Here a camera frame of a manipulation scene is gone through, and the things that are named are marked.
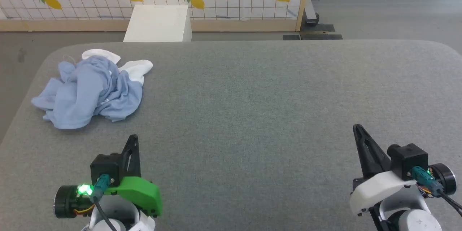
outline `blue and white garment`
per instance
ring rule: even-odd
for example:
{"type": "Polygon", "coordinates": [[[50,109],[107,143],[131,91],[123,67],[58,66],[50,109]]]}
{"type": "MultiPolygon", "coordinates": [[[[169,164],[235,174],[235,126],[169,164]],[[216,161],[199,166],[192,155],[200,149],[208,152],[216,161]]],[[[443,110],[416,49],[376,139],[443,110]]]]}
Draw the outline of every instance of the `blue and white garment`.
{"type": "Polygon", "coordinates": [[[117,68],[113,62],[117,59],[97,53],[105,57],[82,55],[84,60],[76,66],[66,61],[59,63],[61,78],[52,78],[43,92],[32,99],[34,106],[46,112],[43,119],[51,121],[56,128],[86,126],[97,114],[113,122],[120,121],[140,105],[143,75],[152,68],[152,63],[138,60],[117,68]]]}

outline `gray table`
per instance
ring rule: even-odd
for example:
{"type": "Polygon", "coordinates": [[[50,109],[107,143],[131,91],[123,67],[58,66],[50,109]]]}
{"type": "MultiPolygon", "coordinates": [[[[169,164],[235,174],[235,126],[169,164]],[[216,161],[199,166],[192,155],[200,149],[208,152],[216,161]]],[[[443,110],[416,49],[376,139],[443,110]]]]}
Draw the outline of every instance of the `gray table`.
{"type": "MultiPolygon", "coordinates": [[[[54,217],[56,190],[88,182],[97,154],[138,134],[142,175],[162,192],[160,231],[371,231],[348,205],[361,175],[355,123],[383,149],[414,142],[462,177],[461,56],[409,40],[66,47],[45,60],[0,145],[0,229],[80,230],[89,218],[54,217]],[[141,106],[118,123],[55,129],[30,99],[63,55],[90,48],[154,63],[141,106]]],[[[442,199],[428,203],[444,230],[460,230],[442,199]]]]}

